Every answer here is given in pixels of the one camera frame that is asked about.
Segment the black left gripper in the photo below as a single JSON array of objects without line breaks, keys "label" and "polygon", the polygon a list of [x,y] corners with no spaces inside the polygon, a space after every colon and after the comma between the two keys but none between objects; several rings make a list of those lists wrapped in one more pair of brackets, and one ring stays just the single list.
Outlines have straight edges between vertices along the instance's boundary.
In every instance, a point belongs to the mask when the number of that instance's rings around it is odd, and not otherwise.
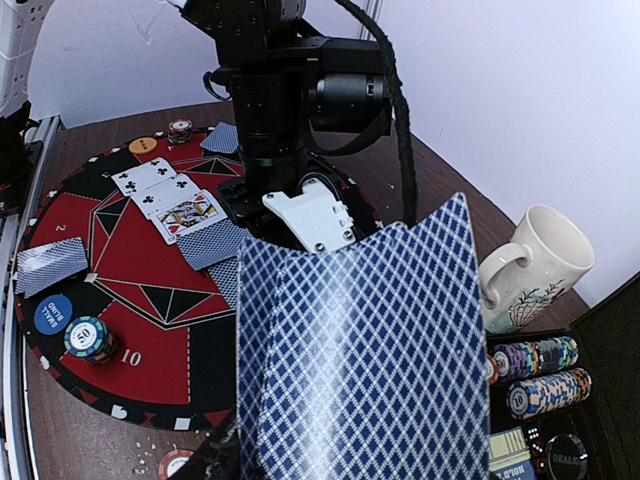
[{"label": "black left gripper", "polygon": [[344,201],[351,239],[377,230],[373,207],[326,159],[365,150],[390,132],[391,101],[381,47],[327,37],[303,15],[303,1],[182,1],[181,16],[214,39],[218,68],[208,90],[233,103],[238,157],[245,173],[218,186],[231,221],[257,237],[298,247],[291,229],[262,198],[299,194],[318,180]]}]

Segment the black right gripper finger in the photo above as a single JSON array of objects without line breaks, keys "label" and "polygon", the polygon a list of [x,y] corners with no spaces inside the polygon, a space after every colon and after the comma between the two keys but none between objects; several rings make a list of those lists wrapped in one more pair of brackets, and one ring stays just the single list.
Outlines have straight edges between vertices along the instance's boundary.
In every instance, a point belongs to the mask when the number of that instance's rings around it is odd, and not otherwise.
[{"label": "black right gripper finger", "polygon": [[174,474],[175,479],[234,480],[240,478],[240,445],[235,419],[225,420]]}]

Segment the orange white chip stack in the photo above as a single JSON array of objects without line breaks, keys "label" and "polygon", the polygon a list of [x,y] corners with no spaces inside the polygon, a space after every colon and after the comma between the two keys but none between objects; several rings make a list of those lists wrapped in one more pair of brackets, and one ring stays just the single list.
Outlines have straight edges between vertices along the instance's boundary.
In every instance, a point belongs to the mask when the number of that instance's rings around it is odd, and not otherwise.
[{"label": "orange white chip stack", "polygon": [[166,453],[158,466],[159,479],[168,480],[188,462],[193,454],[192,450],[187,449],[174,449]]}]

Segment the grey dealt playing cards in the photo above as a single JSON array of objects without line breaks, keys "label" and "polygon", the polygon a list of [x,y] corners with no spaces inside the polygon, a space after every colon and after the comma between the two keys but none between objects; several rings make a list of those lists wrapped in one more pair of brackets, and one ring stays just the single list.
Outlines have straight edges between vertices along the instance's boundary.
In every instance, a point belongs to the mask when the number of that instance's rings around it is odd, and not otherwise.
[{"label": "grey dealt playing cards", "polygon": [[201,141],[200,147],[213,153],[234,154],[239,148],[237,129],[234,125],[220,122],[210,128],[210,133]]}]

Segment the red white chip stack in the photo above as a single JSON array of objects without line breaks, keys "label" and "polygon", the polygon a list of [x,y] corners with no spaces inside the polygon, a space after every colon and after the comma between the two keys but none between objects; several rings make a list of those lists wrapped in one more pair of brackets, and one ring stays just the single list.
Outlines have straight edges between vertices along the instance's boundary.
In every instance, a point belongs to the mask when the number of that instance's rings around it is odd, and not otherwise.
[{"label": "red white chip stack", "polygon": [[172,145],[188,143],[193,136],[193,123],[187,119],[177,119],[168,125],[168,142]]}]

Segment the orange big blind button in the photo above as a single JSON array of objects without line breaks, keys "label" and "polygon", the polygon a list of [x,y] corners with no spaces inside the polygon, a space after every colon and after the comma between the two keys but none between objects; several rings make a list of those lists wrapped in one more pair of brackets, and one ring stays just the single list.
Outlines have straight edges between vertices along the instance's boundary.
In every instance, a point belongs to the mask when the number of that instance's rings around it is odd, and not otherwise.
[{"label": "orange big blind button", "polygon": [[145,155],[153,152],[158,146],[158,141],[153,137],[140,137],[133,140],[129,146],[129,151],[134,155]]}]

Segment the grey playing card deck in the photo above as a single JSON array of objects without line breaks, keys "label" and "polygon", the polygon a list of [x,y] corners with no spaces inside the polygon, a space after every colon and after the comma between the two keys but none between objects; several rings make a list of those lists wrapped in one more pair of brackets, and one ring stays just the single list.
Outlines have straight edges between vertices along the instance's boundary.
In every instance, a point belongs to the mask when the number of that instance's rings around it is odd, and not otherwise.
[{"label": "grey playing card deck", "polygon": [[486,340],[456,194],[331,253],[240,248],[245,479],[485,479]]}]

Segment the green white chip stack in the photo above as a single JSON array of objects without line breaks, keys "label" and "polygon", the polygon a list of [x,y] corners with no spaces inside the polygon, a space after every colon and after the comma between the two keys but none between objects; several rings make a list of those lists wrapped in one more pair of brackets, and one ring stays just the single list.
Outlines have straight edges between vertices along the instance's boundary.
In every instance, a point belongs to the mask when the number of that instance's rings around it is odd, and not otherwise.
[{"label": "green white chip stack", "polygon": [[100,365],[113,358],[117,349],[117,337],[101,319],[81,316],[66,327],[64,346],[73,357]]}]

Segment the blue small blind button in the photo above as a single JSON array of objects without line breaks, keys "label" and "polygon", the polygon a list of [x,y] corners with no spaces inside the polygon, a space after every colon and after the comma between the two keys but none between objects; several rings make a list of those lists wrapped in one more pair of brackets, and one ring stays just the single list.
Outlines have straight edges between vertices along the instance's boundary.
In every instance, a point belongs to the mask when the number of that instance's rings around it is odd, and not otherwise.
[{"label": "blue small blind button", "polygon": [[40,302],[34,314],[36,330],[46,336],[63,332],[73,317],[71,300],[63,294],[51,295]]}]

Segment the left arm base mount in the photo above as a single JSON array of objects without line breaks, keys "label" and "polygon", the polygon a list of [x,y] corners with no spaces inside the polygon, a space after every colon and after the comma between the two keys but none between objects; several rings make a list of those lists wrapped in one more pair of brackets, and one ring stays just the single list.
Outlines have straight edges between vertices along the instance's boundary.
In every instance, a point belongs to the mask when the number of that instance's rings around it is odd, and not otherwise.
[{"label": "left arm base mount", "polygon": [[25,143],[28,130],[39,125],[30,118],[31,103],[1,118],[1,215],[16,209],[23,196],[25,183],[32,170],[29,147]]}]

